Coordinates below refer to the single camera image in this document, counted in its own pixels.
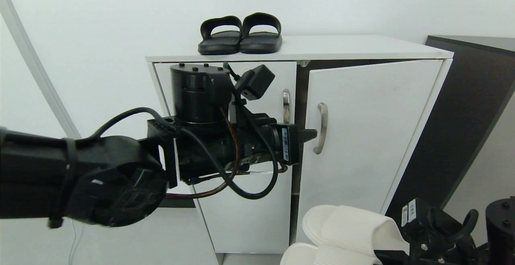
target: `white cabinet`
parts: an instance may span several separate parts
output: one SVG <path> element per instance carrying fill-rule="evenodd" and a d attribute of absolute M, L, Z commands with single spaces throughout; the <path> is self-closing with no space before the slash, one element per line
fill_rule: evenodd
<path fill-rule="evenodd" d="M 267 113 L 284 122 L 283 91 L 290 95 L 290 122 L 295 115 L 296 62 L 234 62 L 231 68 L 242 75 L 245 71 L 265 64 L 275 75 L 274 81 L 259 100 L 248 101 L 247 108 L 253 113 Z M 171 93 L 171 63 L 156 64 L 159 82 L 166 105 L 173 115 Z M 222 63 L 211 63 L 222 66 Z M 271 172 L 272 163 L 256 164 L 250 171 Z M 272 175 L 242 175 L 234 182 L 243 190 L 257 193 L 266 188 Z M 219 186 L 223 179 L 212 179 L 196 184 L 196 192 L 204 192 Z M 172 192 L 190 193 L 182 184 Z M 211 197 L 199 199 L 200 208 L 217 253 L 267 253 L 282 254 L 289 246 L 291 202 L 291 169 L 278 176 L 272 192 L 258 200 L 244 199 L 230 188 Z"/>
<path fill-rule="evenodd" d="M 170 52 L 174 56 L 146 57 L 161 104 L 171 115 L 170 65 L 229 62 L 242 74 L 265 64 L 276 78 L 265 96 L 248 102 L 248 108 L 283 122 L 282 91 L 286 88 L 290 121 L 295 119 L 301 127 L 305 122 L 307 129 L 319 131 L 317 138 L 304 145 L 295 178 L 292 169 L 280 175 L 267 197 L 250 201 L 226 188 L 198 200 L 197 210 L 217 253 L 282 253 L 288 246 L 290 224 L 294 230 L 289 237 L 307 241 L 301 220 L 316 205 L 346 204 L 384 214 L 453 56 L 449 51 L 376 35 L 284 36 L 280 51 L 261 55 L 203 56 L 194 46 L 189 51 L 180 48 Z M 317 154 L 313 148 L 321 137 L 320 103 L 327 107 L 328 116 L 324 147 Z M 250 169 L 269 171 L 272 164 Z M 270 178 L 244 175 L 235 182 L 258 192 Z M 195 191 L 220 183 L 220 179 L 200 183 Z"/>
<path fill-rule="evenodd" d="M 314 70 L 309 74 L 306 128 L 327 135 L 304 146 L 297 241 L 309 242 L 302 217 L 316 205 L 381 212 L 425 108 L 442 60 L 416 60 Z"/>

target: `white slipper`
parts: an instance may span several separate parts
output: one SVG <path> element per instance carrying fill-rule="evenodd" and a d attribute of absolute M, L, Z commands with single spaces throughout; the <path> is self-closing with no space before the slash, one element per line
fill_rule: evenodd
<path fill-rule="evenodd" d="M 373 265 L 379 259 L 337 247 L 320 248 L 307 243 L 294 243 L 283 254 L 281 265 Z"/>
<path fill-rule="evenodd" d="M 402 250 L 410 244 L 402 239 L 392 218 L 348 206 L 321 205 L 302 219 L 302 229 L 315 245 L 331 245 L 375 257 L 374 250 Z"/>

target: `barcode label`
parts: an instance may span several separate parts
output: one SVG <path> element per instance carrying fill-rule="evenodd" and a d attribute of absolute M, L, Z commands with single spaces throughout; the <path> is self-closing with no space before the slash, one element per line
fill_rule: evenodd
<path fill-rule="evenodd" d="M 283 129 L 283 159 L 289 161 L 288 151 L 288 129 Z"/>
<path fill-rule="evenodd" d="M 408 223 L 408 206 L 404 206 L 402 208 L 402 221 L 401 227 L 404 227 Z"/>
<path fill-rule="evenodd" d="M 410 201 L 410 203 L 408 204 L 408 207 L 410 208 L 410 211 L 408 214 L 408 223 L 410 223 L 410 221 L 417 219 L 417 200 L 414 199 L 414 200 Z"/>

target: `black slide sandal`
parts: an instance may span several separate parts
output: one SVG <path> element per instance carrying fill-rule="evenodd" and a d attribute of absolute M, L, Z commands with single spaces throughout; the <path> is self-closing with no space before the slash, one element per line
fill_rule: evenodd
<path fill-rule="evenodd" d="M 250 29 L 257 25 L 269 25 L 277 29 L 277 33 L 255 32 Z M 281 36 L 281 23 L 271 14 L 256 12 L 243 20 L 243 39 L 239 44 L 239 51 L 246 54 L 269 54 L 277 52 L 281 48 L 283 38 Z"/>
<path fill-rule="evenodd" d="M 240 31 L 211 32 L 214 28 L 231 25 Z M 198 52 L 201 55 L 228 55 L 238 53 L 241 40 L 241 21 L 236 16 L 225 16 L 204 21 L 200 25 L 202 41 L 198 44 Z"/>

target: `metal handle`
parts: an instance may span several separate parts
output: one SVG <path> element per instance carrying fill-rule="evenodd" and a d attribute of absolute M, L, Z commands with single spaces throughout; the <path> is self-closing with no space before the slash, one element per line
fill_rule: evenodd
<path fill-rule="evenodd" d="M 289 90 L 283 90 L 283 123 L 289 123 Z"/>
<path fill-rule="evenodd" d="M 316 154 L 320 154 L 323 150 L 323 145 L 325 144 L 325 136 L 327 135 L 327 105 L 324 102 L 320 102 L 318 104 L 318 109 L 320 109 L 320 116 L 322 117 L 322 125 L 320 127 L 320 138 L 318 139 L 318 146 L 313 148 L 313 151 Z"/>

